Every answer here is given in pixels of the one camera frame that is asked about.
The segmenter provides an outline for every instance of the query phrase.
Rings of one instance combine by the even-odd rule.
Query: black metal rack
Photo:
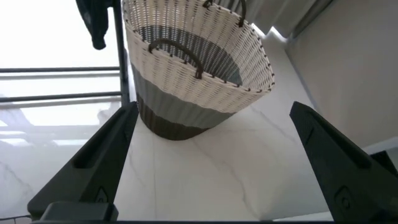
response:
[[[68,67],[68,68],[0,68],[0,73],[24,73],[24,72],[108,72],[108,71],[119,71],[120,76],[120,91],[109,91],[109,92],[98,92],[98,93],[75,93],[75,94],[63,94],[63,95],[44,95],[44,96],[18,96],[18,97],[2,97],[0,103],[10,103],[17,101],[37,101],[37,100],[61,100],[70,98],[90,98],[100,96],[121,96],[122,105],[126,105],[130,102],[129,97],[129,82],[127,73],[127,52],[124,48],[123,42],[123,20],[121,14],[121,3],[120,0],[113,0],[113,14],[116,28],[116,40],[118,43],[118,67]],[[90,75],[54,75],[48,78],[66,78],[66,77],[90,77]]]

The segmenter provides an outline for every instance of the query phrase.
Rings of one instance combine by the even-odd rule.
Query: striped basket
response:
[[[139,111],[157,135],[194,137],[275,85],[241,4],[239,16],[209,0],[124,0]]]

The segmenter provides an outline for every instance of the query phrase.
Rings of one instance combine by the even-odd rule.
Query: white woven section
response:
[[[164,92],[204,108],[235,113],[271,90],[275,84],[272,69],[261,41],[246,21],[243,27],[238,27],[239,15],[215,4],[205,8],[203,3],[201,0],[125,0],[123,10],[131,63]],[[149,53],[149,43],[135,32],[147,26],[174,27],[215,43],[238,65],[243,85],[224,83],[206,72],[202,80],[196,79],[196,68],[182,63],[182,59],[170,57],[163,50]],[[197,56],[202,63],[208,59],[204,54]],[[219,57],[213,66],[223,62]]]

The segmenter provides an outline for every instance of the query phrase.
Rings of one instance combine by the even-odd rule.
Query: wicker laundry basket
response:
[[[166,139],[215,127],[275,85],[261,40],[243,16],[201,0],[124,0],[141,118]]]

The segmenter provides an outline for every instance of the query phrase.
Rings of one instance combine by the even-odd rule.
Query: basket base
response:
[[[205,132],[209,128],[187,127],[182,124],[170,122],[160,116],[157,116],[144,102],[137,93],[138,108],[141,120],[144,124],[159,137],[181,141],[190,139],[200,133]]]

